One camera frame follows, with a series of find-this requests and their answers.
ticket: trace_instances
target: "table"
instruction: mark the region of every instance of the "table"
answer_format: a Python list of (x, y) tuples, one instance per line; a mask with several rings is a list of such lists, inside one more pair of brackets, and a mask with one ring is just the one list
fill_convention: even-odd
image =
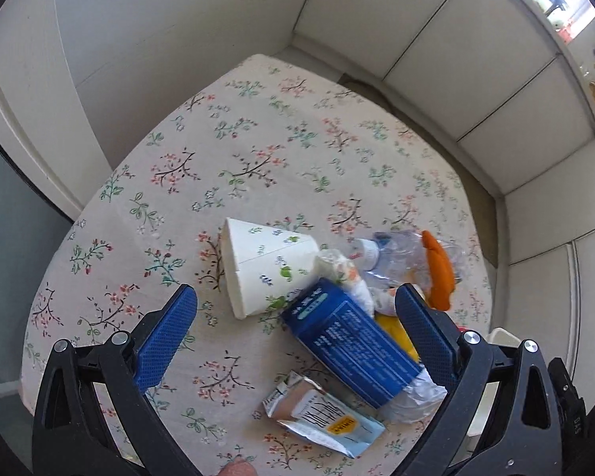
[[(219, 247), (228, 216), (309, 233), (343, 251), (375, 231), (429, 229), (468, 253), (452, 317), (489, 329), (489, 281), (451, 167), (375, 104), (255, 55), (150, 132), (75, 222), (32, 304), (23, 402), (33, 411), (55, 340), (89, 345), (131, 330), (185, 282), (197, 290), (197, 317), (147, 396), (203, 474), (240, 454), (260, 476), (389, 475), (424, 423), (389, 424), (352, 460), (289, 435), (262, 413), (261, 400), (291, 369), (365, 413), (370, 408), (283, 330), (277, 311), (233, 316)], [(109, 397), (99, 394), (122, 454), (136, 460)]]

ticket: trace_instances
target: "blue gripper pad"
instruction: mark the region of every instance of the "blue gripper pad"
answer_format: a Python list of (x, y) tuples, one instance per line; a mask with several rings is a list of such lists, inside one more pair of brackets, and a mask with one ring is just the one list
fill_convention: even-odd
[(134, 384), (142, 394), (148, 388), (157, 386), (163, 379), (176, 349), (181, 345), (196, 317), (196, 308), (197, 297), (194, 288), (181, 285), (163, 310), (157, 311), (163, 315), (136, 356)]
[(458, 380), (455, 373), (457, 353), (411, 284), (399, 287), (395, 296), (395, 308), (430, 377), (436, 384), (451, 392)]

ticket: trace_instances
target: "white paper cup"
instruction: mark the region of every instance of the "white paper cup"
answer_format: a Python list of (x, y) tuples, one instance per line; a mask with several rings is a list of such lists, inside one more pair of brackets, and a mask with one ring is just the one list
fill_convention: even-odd
[(228, 218), (221, 233), (227, 291), (238, 319), (287, 305), (317, 279), (309, 235)]

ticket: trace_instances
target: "silver bolt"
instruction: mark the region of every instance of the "silver bolt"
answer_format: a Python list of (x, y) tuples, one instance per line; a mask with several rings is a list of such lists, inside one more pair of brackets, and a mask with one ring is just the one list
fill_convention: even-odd
[(112, 343), (115, 345), (124, 345), (128, 341), (128, 333), (125, 331), (118, 331), (112, 335)]
[(527, 349), (529, 352), (536, 352), (537, 351), (537, 343), (534, 342), (533, 340), (527, 340), (525, 342), (525, 349)]
[(471, 343), (471, 345), (476, 345), (480, 342), (480, 335), (476, 331), (465, 331), (463, 338), (465, 342)]
[(55, 352), (64, 352), (68, 347), (68, 342), (66, 340), (57, 340), (55, 345), (53, 346), (53, 350)]

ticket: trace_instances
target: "blue box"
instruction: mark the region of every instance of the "blue box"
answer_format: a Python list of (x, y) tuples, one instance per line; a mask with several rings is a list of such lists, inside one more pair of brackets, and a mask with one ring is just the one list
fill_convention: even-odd
[(420, 367), (348, 295), (321, 278), (282, 318), (328, 370), (378, 408), (399, 394)]

